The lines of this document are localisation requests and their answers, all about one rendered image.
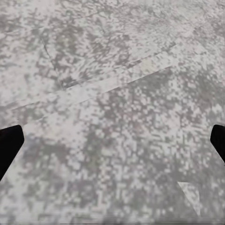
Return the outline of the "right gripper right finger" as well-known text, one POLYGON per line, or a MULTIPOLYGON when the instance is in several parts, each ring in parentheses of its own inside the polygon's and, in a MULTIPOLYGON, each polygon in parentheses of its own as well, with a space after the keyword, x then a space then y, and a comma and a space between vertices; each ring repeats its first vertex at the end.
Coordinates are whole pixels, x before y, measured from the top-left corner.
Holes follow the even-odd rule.
POLYGON ((225 162, 225 126, 218 124, 213 126, 210 142, 225 162))

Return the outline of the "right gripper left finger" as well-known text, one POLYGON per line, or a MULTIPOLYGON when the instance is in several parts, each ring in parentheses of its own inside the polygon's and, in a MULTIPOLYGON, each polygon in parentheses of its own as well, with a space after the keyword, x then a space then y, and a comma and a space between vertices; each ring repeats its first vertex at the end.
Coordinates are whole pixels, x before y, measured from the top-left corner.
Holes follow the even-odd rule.
POLYGON ((24 143, 20 125, 0 130, 0 181, 24 143))

